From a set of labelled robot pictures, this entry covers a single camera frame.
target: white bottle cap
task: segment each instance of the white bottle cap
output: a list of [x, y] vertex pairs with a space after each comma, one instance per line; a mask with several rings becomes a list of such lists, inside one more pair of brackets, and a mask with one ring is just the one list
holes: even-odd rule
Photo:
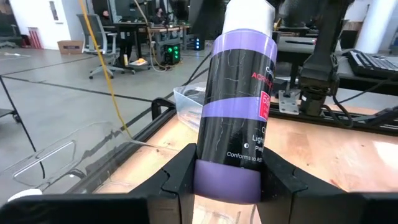
[[28, 189], [23, 190], [19, 193], [14, 194], [11, 198], [8, 199], [8, 202], [15, 200], [20, 197], [30, 196], [30, 195], [42, 195], [43, 192], [40, 189]]
[[272, 37], [275, 8], [266, 0], [231, 0], [225, 11], [223, 34], [252, 29]]

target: plastic container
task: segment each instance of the plastic container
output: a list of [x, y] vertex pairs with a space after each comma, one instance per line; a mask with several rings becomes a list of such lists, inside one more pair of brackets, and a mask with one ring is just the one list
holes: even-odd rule
[[205, 101], [206, 82], [174, 88], [178, 119], [198, 132]]

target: pillar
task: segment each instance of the pillar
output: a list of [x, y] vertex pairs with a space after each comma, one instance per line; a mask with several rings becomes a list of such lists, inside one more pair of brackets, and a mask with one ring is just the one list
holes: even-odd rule
[[379, 52], [392, 12], [398, 0], [373, 0], [362, 25], [355, 49], [368, 54]]

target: black 3d-printed holder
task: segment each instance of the black 3d-printed holder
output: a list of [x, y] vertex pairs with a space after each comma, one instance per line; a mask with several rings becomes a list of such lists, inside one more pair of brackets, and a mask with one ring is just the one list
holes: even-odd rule
[[[0, 223], [192, 223], [196, 159], [196, 144], [187, 145], [128, 194], [19, 198], [0, 209]], [[398, 223], [397, 193], [347, 193], [270, 149], [263, 159], [263, 223]]]

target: black keyboard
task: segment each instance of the black keyboard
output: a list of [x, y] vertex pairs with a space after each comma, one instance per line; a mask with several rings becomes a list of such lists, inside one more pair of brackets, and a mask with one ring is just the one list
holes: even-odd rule
[[348, 62], [356, 76], [371, 78], [398, 78], [398, 66], [383, 56], [362, 52], [348, 52]]

